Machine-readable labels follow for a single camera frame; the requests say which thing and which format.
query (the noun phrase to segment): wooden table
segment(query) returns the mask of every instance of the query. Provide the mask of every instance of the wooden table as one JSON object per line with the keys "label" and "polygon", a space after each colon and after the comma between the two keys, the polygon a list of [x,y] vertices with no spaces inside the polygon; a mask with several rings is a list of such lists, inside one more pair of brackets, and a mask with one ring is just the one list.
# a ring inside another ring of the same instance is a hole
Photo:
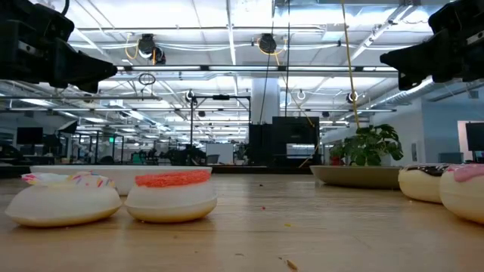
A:
{"label": "wooden table", "polygon": [[[309,175],[213,182],[217,208],[185,224],[144,224],[121,209],[95,224],[36,230],[1,214],[0,271],[279,272],[287,259],[299,271],[484,271],[483,226],[399,191],[319,187]],[[0,206],[19,190],[0,181]]]}

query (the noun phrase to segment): pink frosting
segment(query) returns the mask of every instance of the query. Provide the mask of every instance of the pink frosting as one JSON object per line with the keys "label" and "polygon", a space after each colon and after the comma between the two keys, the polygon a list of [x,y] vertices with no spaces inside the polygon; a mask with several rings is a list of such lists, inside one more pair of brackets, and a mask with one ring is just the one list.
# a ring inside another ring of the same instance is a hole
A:
{"label": "pink frosting", "polygon": [[469,181],[471,178],[484,175],[484,165],[482,164],[468,164],[468,165],[452,165],[447,171],[454,172],[454,179],[457,182]]}

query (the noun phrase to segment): pillar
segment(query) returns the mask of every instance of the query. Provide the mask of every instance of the pillar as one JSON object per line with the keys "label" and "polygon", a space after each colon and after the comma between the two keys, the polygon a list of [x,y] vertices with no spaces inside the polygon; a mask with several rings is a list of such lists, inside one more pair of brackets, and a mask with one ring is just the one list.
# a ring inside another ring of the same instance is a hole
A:
{"label": "pillar", "polygon": [[250,121],[252,121],[252,124],[272,124],[272,117],[279,116],[279,93],[279,78],[267,78],[267,83],[265,79],[252,80],[252,95],[250,98],[252,104]]}

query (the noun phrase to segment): crumb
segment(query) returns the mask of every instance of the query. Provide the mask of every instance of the crumb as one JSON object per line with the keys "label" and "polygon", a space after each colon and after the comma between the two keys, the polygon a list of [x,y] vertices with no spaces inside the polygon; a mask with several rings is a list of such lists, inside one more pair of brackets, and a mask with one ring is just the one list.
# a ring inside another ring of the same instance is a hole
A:
{"label": "crumb", "polygon": [[290,269],[292,269],[292,270],[294,270],[294,271],[297,271],[297,266],[296,266],[296,264],[294,264],[294,263],[293,263],[291,260],[286,260],[286,264],[287,264],[287,266],[288,266]]}

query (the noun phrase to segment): orange sprinkles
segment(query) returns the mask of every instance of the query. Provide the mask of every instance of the orange sprinkles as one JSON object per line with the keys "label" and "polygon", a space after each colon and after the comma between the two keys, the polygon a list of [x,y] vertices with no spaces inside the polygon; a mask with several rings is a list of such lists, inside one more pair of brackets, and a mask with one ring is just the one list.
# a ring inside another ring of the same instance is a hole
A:
{"label": "orange sprinkles", "polygon": [[136,184],[145,187],[173,187],[199,184],[210,179],[210,172],[206,170],[192,170],[184,172],[168,172],[158,175],[136,176]]}

